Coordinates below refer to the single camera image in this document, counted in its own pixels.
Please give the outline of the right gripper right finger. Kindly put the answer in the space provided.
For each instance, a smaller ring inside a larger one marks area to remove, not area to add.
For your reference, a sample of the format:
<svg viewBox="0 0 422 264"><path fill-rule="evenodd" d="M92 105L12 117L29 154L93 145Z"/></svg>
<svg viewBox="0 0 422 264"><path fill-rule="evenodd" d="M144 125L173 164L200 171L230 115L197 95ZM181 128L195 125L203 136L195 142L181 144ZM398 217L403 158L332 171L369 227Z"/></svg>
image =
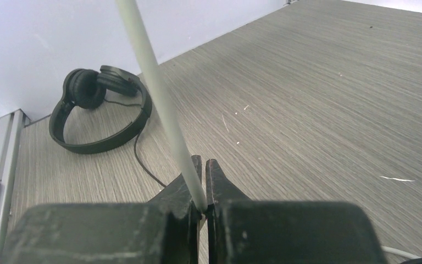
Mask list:
<svg viewBox="0 0 422 264"><path fill-rule="evenodd" d="M373 225L338 201L256 201L206 162L210 263L386 263Z"/></svg>

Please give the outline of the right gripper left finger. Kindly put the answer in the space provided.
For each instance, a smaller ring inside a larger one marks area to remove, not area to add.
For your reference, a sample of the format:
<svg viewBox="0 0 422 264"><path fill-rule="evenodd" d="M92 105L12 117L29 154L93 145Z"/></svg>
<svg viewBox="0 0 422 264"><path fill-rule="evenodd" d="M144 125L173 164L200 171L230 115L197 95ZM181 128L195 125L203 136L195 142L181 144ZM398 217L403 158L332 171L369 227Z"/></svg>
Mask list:
<svg viewBox="0 0 422 264"><path fill-rule="evenodd" d="M183 176L145 203L28 209L0 263L197 263L199 213Z"/></svg>

